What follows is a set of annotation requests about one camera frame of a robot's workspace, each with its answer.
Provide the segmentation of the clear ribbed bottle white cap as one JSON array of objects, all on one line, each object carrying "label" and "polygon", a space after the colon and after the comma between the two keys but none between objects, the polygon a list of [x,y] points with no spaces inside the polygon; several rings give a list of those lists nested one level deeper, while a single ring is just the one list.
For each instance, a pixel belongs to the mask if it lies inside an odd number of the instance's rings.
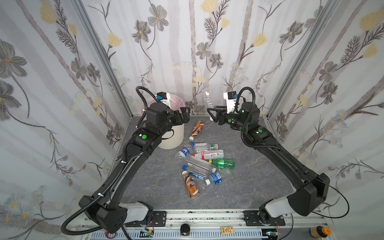
[{"label": "clear ribbed bottle white cap", "polygon": [[207,109],[208,108],[213,108],[215,106],[212,90],[210,88],[204,89],[202,91],[202,96],[203,96],[203,100],[204,100],[204,103],[205,103],[205,107]]}]

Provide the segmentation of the small pepsi bottle blue cap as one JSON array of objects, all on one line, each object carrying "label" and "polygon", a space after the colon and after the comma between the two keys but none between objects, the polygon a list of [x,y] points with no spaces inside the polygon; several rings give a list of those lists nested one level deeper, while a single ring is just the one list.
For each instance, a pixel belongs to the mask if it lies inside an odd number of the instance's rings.
[{"label": "small pepsi bottle blue cap", "polygon": [[187,155],[191,153],[191,147],[183,147],[176,153],[177,159],[184,159]]}]

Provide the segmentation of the clear bottle green cap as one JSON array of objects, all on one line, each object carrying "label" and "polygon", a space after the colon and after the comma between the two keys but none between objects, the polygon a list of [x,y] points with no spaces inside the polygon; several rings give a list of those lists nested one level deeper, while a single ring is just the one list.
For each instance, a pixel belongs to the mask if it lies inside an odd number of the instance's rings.
[{"label": "clear bottle green cap", "polygon": [[210,144],[210,143],[191,143],[191,146],[194,148],[195,152],[202,151],[213,151],[218,150],[218,144]]}]

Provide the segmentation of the clear bottle red cap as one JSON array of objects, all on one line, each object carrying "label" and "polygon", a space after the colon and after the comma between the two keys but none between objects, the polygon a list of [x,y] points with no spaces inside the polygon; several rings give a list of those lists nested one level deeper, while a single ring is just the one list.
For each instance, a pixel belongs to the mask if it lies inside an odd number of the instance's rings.
[{"label": "clear bottle red cap", "polygon": [[202,151],[200,153],[193,154],[194,157],[202,159],[202,160],[213,160],[224,157],[223,150],[207,150]]}]

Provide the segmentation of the green plastic bottle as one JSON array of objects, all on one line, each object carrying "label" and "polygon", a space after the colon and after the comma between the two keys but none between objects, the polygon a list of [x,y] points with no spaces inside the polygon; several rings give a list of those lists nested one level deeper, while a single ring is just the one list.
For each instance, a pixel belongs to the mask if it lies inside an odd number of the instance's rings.
[{"label": "green plastic bottle", "polygon": [[219,169],[234,169],[235,168],[235,161],[234,160],[229,160],[229,159],[210,159],[209,163],[212,164],[213,166],[219,168]]}]

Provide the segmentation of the clear square bottle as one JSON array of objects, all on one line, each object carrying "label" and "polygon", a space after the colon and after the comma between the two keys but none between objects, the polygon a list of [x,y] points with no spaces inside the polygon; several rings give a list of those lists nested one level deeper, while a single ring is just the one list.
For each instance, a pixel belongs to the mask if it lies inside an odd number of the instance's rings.
[{"label": "clear square bottle", "polygon": [[193,155],[187,155],[185,157],[185,160],[187,161],[188,165],[199,167],[199,168],[204,169],[210,173],[215,173],[217,170],[217,168],[215,166],[213,166],[211,163],[209,163],[205,160],[199,159],[197,157],[194,157]]}]

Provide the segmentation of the clear bottle blue cap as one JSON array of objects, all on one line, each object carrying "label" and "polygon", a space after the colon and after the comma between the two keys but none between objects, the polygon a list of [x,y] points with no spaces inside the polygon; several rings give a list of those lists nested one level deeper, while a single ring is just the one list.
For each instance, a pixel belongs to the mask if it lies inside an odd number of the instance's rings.
[{"label": "clear bottle blue cap", "polygon": [[191,177],[199,180],[206,180],[209,175],[208,170],[193,165],[184,165],[182,169],[187,171]]}]

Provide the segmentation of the brown coffee bottle front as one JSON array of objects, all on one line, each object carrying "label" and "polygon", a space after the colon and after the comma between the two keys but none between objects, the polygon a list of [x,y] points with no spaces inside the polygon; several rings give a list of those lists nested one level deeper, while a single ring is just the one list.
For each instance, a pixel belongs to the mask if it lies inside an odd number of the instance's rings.
[{"label": "brown coffee bottle front", "polygon": [[182,175],[184,178],[184,182],[185,182],[189,197],[191,199],[197,198],[199,196],[200,192],[199,192],[198,187],[196,186],[196,183],[194,182],[194,180],[189,175],[189,172],[182,171]]}]

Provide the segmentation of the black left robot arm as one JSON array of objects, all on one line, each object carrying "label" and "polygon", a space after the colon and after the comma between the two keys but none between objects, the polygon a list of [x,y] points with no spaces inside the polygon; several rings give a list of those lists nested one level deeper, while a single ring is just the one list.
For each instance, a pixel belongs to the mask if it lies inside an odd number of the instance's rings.
[{"label": "black left robot arm", "polygon": [[[110,234],[123,229],[129,210],[120,206],[123,194],[129,183],[141,167],[162,142],[165,133],[174,126],[188,123],[191,109],[181,107],[172,110],[163,103],[162,96],[155,96],[145,87],[137,86],[136,92],[144,104],[144,112],[137,124],[137,130],[123,147],[121,161],[105,180],[105,182],[91,196],[83,196],[79,202],[80,210],[68,217],[61,226],[65,235],[86,235],[101,229]],[[68,224],[80,214],[97,224],[97,227],[72,231]]]}]

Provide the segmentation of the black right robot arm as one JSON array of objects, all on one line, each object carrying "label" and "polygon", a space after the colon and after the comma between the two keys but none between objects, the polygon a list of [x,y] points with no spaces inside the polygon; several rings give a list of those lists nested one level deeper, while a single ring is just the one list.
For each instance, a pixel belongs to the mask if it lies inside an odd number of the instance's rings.
[{"label": "black right robot arm", "polygon": [[293,193],[260,206],[258,218],[261,224],[269,225],[285,214],[296,213],[306,217],[326,201],[331,188],[330,178],[326,174],[317,174],[298,161],[259,124],[260,109],[252,88],[240,90],[232,111],[229,112],[225,106],[216,106],[208,108],[207,112],[220,126],[228,124],[231,129],[239,131],[243,144],[267,157],[295,188]]}]

